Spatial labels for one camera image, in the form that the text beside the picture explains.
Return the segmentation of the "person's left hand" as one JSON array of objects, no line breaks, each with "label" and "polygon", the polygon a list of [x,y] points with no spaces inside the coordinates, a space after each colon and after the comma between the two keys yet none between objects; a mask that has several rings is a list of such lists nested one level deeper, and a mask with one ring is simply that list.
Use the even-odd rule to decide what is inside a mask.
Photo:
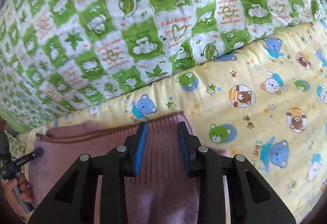
[{"label": "person's left hand", "polygon": [[4,195],[11,208],[22,215],[24,210],[18,201],[20,197],[24,202],[32,203],[34,194],[24,174],[20,174],[18,179],[8,180],[4,186]]}]

